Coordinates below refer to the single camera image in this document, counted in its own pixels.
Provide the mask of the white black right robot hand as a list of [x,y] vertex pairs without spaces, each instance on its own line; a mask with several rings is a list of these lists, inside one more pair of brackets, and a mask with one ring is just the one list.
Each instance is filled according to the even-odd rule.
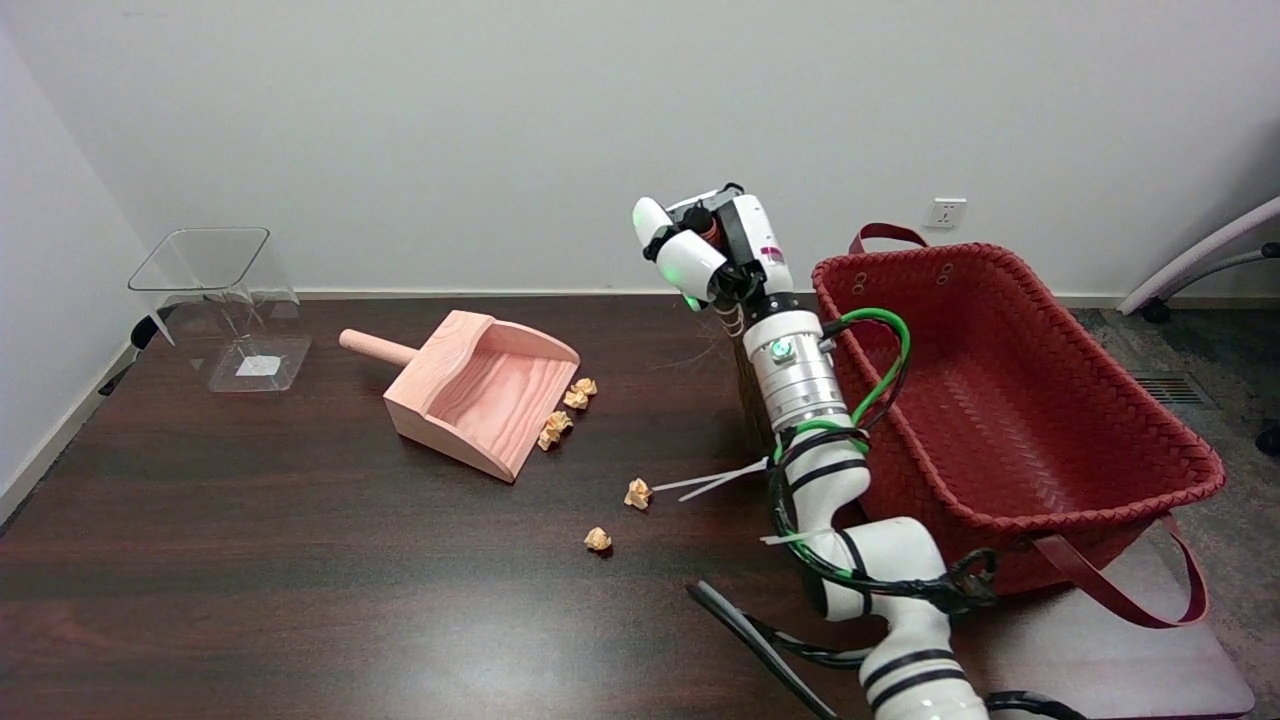
[[727,183],[668,208],[639,199],[631,223],[643,256],[695,313],[749,328],[799,309],[795,283],[758,196]]

